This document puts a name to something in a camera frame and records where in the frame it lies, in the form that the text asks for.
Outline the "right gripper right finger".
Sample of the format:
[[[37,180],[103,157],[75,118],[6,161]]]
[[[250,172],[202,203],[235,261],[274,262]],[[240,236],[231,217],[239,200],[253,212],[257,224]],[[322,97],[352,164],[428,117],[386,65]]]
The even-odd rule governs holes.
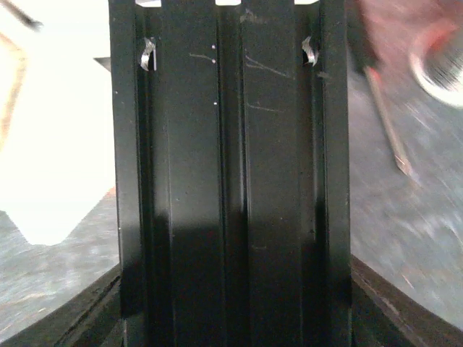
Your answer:
[[[352,257],[354,346],[461,346],[462,331]]]

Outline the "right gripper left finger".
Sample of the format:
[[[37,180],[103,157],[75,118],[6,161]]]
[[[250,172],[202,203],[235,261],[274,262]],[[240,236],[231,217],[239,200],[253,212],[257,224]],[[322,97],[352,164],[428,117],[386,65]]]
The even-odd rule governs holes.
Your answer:
[[[115,265],[52,313],[2,346],[122,346],[121,269]]]

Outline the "black aluminium extrusion block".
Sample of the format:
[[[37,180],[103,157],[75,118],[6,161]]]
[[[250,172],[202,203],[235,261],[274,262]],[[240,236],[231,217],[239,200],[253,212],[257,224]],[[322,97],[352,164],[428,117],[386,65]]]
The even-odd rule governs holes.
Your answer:
[[[352,346],[343,1],[110,1],[126,346]]]

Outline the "white peg base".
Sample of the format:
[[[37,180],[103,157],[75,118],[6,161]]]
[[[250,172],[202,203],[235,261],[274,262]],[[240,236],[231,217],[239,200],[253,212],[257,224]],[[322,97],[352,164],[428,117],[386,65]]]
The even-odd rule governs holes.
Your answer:
[[[1,210],[65,240],[114,186],[106,1],[1,3]]]

